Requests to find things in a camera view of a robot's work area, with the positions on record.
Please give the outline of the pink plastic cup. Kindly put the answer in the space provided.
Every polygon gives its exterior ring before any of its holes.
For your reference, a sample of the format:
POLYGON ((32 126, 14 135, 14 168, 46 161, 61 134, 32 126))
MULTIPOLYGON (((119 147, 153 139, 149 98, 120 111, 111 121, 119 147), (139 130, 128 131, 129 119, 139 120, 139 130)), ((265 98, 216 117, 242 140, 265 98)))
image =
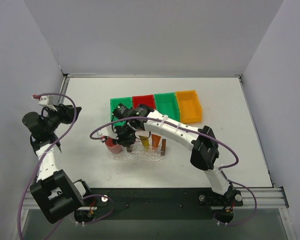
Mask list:
POLYGON ((122 146, 114 144, 113 139, 110 137, 106 139, 105 145, 112 154, 119 154, 122 151, 122 146))

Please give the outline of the clear textured glass tray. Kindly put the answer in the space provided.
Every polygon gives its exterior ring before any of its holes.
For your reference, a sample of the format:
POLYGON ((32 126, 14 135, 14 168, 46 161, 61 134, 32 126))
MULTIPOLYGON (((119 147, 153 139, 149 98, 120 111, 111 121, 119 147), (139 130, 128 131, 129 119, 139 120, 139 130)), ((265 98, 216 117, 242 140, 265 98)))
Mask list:
POLYGON ((133 144, 133 151, 128 153, 126 147, 121 147, 122 150, 118 154, 109 153, 109 155, 117 161, 144 161, 144 162, 157 162, 162 160, 165 156, 161 156, 162 137, 156 151, 152 149, 152 139, 149 138, 150 148, 144 150, 141 140, 133 144))

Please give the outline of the yellow toothpaste tube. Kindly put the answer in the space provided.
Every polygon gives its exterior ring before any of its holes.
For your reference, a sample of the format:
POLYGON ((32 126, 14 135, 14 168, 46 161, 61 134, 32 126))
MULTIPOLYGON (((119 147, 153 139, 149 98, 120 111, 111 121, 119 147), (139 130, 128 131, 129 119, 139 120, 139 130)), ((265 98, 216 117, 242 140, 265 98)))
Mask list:
POLYGON ((141 144, 142 144, 142 146, 143 146, 143 149, 144 149, 145 151, 148 151, 148 150, 150 149, 149 139, 146 137, 146 138, 140 139, 140 141, 141 141, 141 144))

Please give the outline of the orange toothpaste tube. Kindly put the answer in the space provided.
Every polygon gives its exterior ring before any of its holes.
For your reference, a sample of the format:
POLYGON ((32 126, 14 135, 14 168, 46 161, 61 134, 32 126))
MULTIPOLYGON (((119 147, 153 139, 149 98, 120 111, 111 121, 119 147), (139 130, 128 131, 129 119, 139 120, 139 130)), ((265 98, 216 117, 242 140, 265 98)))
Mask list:
POLYGON ((158 149, 160 140, 161 140, 160 135, 153 134, 153 133, 151 134, 151 146, 153 151, 156 151, 158 149))

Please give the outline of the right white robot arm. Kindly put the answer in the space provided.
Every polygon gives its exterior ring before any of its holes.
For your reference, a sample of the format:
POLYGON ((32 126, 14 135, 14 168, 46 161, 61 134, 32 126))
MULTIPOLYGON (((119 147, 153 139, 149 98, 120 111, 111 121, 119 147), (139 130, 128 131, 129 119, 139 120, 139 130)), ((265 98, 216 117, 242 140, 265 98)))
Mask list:
POLYGON ((219 143, 210 127, 205 125, 197 128, 180 123, 145 104, 128 108, 120 103, 114 108, 112 115, 123 122, 123 125, 114 128, 118 144, 124 147, 134 144, 138 130, 173 140, 191 151, 190 163, 206 174, 214 193, 226 200, 234 194, 225 174, 215 166, 215 161, 220 156, 219 143))

